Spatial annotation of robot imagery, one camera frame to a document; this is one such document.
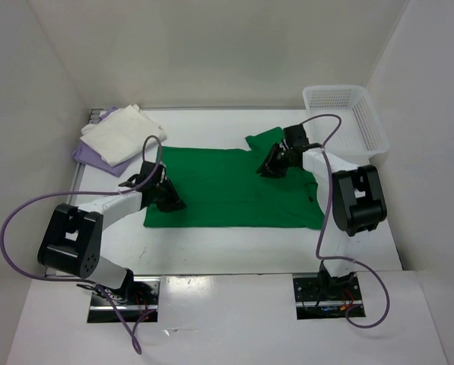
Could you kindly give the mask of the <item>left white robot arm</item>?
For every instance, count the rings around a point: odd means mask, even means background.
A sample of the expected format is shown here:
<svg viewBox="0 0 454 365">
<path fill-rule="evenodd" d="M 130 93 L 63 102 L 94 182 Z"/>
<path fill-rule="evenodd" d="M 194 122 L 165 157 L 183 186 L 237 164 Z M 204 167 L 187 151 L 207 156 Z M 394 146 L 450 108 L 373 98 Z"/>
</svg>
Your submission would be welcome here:
<svg viewBox="0 0 454 365">
<path fill-rule="evenodd" d="M 186 208 L 171 180 L 153 179 L 142 187 L 137 174 L 119 185 L 118 195 L 79 206 L 58 205 L 40 245 L 37 261 L 57 271 L 99 284 L 117 303 L 128 303 L 144 290 L 134 273 L 100 255 L 103 231 L 124 217 L 155 206 L 171 213 Z"/>
</svg>

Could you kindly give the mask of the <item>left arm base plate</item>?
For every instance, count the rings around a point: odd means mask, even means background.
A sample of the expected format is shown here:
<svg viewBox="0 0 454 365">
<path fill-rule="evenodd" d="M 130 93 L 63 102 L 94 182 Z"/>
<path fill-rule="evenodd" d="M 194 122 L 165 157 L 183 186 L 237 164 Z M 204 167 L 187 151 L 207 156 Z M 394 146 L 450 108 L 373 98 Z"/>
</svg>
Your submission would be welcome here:
<svg viewBox="0 0 454 365">
<path fill-rule="evenodd" d="M 141 319 L 141 322 L 157 322 L 158 303 L 160 293 L 160 278 L 138 276 L 135 277 L 135 288 L 127 297 L 118 295 L 118 291 L 106 289 L 114 305 L 123 319 L 132 324 Z M 97 292 L 90 297 L 90 306 L 87 314 L 87 323 L 117 323 L 119 318 L 110 302 Z"/>
</svg>

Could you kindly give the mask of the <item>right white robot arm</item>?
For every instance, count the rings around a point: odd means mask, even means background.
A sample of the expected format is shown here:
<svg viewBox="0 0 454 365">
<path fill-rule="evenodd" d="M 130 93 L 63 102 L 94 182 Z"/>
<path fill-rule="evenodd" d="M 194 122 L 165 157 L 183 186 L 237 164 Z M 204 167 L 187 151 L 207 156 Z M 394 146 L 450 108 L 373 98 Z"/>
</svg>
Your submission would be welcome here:
<svg viewBox="0 0 454 365">
<path fill-rule="evenodd" d="M 325 211 L 315 248 L 320 260 L 317 290 L 326 299 L 343 291 L 359 265 L 355 236 L 375 230 L 387 217 L 377 168 L 359 166 L 335 156 L 321 144 L 274 144 L 257 169 L 262 177 L 283 178 L 291 167 L 312 173 L 318 184 L 317 200 Z"/>
</svg>

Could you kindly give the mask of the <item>purple t shirt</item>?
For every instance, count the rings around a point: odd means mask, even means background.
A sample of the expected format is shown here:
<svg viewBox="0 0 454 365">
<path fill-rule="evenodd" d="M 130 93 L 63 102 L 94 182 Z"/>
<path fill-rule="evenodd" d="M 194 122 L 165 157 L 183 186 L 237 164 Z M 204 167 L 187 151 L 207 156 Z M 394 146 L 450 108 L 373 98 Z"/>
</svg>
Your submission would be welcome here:
<svg viewBox="0 0 454 365">
<path fill-rule="evenodd" d="M 95 125 L 102 122 L 106 117 L 110 114 L 117 111 L 117 107 L 111 107 L 107 110 L 104 109 L 93 109 L 90 113 L 90 118 L 88 124 L 82 129 L 82 133 L 87 131 L 87 127 L 94 127 Z M 74 150 L 71 154 L 75 161 L 78 163 L 82 163 L 86 166 L 91 166 L 101 170 L 105 173 L 108 173 L 114 177 L 120 177 L 127 167 L 132 163 L 134 157 L 125 160 L 114 167 L 111 167 L 106 161 L 102 159 L 102 157 L 92 150 L 89 146 L 87 146 L 84 142 L 80 141 L 78 147 Z"/>
</svg>

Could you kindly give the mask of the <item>white plastic laundry basket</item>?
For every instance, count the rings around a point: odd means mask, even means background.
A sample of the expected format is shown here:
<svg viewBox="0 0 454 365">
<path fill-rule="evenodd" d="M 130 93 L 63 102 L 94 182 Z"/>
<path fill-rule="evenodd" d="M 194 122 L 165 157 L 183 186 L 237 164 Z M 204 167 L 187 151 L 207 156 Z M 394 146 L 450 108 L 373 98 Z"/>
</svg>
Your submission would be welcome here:
<svg viewBox="0 0 454 365">
<path fill-rule="evenodd" d="M 325 148 L 345 160 L 361 163 L 389 150 L 379 115 L 361 86 L 349 84 L 305 87 L 302 92 L 311 141 L 327 142 Z"/>
</svg>

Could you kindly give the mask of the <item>green t shirt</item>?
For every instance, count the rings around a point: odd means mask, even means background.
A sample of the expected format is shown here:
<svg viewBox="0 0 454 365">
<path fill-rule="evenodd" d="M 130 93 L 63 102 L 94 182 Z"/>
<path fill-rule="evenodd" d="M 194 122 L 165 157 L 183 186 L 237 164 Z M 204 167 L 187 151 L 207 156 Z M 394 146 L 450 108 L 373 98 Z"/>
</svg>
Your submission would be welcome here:
<svg viewBox="0 0 454 365">
<path fill-rule="evenodd" d="M 313 174 L 290 168 L 279 179 L 256 171 L 284 133 L 276 127 L 245 138 L 248 150 L 165 147 L 162 161 L 186 208 L 147 209 L 148 228 L 273 227 L 320 230 L 324 219 Z"/>
</svg>

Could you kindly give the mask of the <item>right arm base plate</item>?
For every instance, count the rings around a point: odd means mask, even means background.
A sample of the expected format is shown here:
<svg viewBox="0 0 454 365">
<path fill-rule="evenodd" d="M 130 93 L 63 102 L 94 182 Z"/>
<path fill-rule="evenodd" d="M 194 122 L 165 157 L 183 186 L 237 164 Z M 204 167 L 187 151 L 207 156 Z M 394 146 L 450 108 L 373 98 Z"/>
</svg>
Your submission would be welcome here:
<svg viewBox="0 0 454 365">
<path fill-rule="evenodd" d="M 322 283 L 317 275 L 293 277 L 297 319 L 365 317 L 359 281 L 352 275 L 341 281 Z"/>
</svg>

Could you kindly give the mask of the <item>white t shirt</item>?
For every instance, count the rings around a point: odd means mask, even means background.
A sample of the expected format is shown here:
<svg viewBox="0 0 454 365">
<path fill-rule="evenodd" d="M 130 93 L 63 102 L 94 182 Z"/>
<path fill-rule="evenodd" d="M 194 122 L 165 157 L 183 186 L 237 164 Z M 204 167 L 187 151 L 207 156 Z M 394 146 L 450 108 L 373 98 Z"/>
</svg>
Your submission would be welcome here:
<svg viewBox="0 0 454 365">
<path fill-rule="evenodd" d="M 167 138 L 163 127 L 134 104 L 111 112 L 94 127 L 84 127 L 80 139 L 114 167 L 138 154 L 150 135 Z"/>
</svg>

